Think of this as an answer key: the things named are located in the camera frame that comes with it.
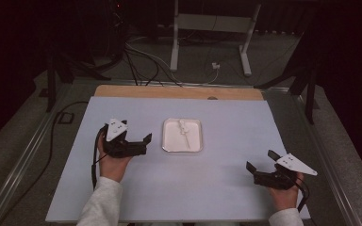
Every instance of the floor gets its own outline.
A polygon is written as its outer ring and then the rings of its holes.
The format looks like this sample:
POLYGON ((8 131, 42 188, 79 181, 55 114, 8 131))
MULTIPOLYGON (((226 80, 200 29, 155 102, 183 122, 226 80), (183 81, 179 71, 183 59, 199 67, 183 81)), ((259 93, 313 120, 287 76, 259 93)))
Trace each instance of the floor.
MULTIPOLYGON (((60 87, 58 103, 54 112, 74 102, 88 101, 100 84, 146 85, 153 77, 154 79, 149 85, 250 88, 280 75, 295 46, 299 43, 299 38, 294 36, 254 34, 248 48, 248 58, 253 74, 245 76, 239 62, 238 51, 243 36, 226 36, 219 33, 215 37, 206 34, 206 43, 202 43, 202 39, 191 40, 180 41, 183 46, 180 47, 178 71, 170 73, 166 64, 170 62, 171 38, 164 37, 157 40, 149 40, 144 37, 130 38, 126 46, 132 60, 131 65, 135 67, 134 75, 126 56, 116 66, 102 71, 103 76, 112 79, 108 82, 96 81, 74 69, 74 74, 76 74, 74 82, 71 85, 58 85, 60 87), (146 56, 136 56, 140 52, 155 59, 163 70, 159 67, 156 75, 156 67, 158 67, 156 63, 146 56), (213 62, 220 64, 218 70, 212 68, 213 62)), ((96 62, 103 64, 107 62, 107 58, 97 57, 96 62)), ((292 81, 293 79, 289 79, 278 84, 277 87, 287 88, 292 81)), ((0 225, 56 225, 56 223, 49 223, 44 219, 87 106, 76 104, 68 107, 67 111, 75 115, 73 123, 55 124, 55 127, 52 127, 54 115, 45 113, 47 100, 39 97, 40 91, 46 88, 46 73, 38 76, 35 82, 38 87, 36 92, 29 97, 0 132, 0 188, 3 187, 22 152, 30 149, 30 146, 35 146, 36 150, 30 156, 30 163, 25 166, 25 172, 19 178, 21 180, 14 183, 17 186, 15 191, 13 189, 11 193, 7 193, 11 199, 6 203, 6 211, 0 212, 0 225), (42 122, 49 122, 49 124, 41 125, 42 122), (42 131, 40 137, 33 137, 36 135, 36 131, 42 131)), ((330 183, 332 178, 325 176, 329 175, 328 169, 323 167, 321 162, 323 159, 320 154, 316 153, 318 146, 313 144, 312 139, 306 135, 306 127, 301 123, 294 123, 301 118, 294 110, 296 104, 288 94, 274 94, 277 93, 277 89, 274 91, 266 92, 265 98, 268 100, 271 110, 277 112, 274 113, 274 119, 286 149, 310 162, 314 168, 319 169, 320 173, 316 178, 307 178, 312 191, 312 197, 307 203, 312 219, 305 220, 304 225, 353 225, 346 220, 345 212, 340 208, 341 203, 335 197, 335 194, 341 193, 336 193, 333 189, 332 183, 330 183)), ((350 153, 351 156, 357 158, 354 146, 321 88, 316 91, 316 103, 317 108, 314 112, 316 127, 314 129, 319 133, 322 147, 327 150, 332 149, 329 155, 334 157, 333 164, 340 176, 340 181, 337 182, 344 187, 342 194, 352 197, 349 199, 349 204, 355 207, 353 215, 359 215, 359 220, 362 222, 362 192, 357 187, 359 184, 362 185, 362 173, 350 173, 343 166, 346 166, 346 162, 352 161, 339 158, 339 154, 342 152, 350 153)), ((362 171, 360 162, 355 163, 354 167, 358 171, 362 171)), ((241 223, 243 225, 268 225, 266 221, 241 223)))

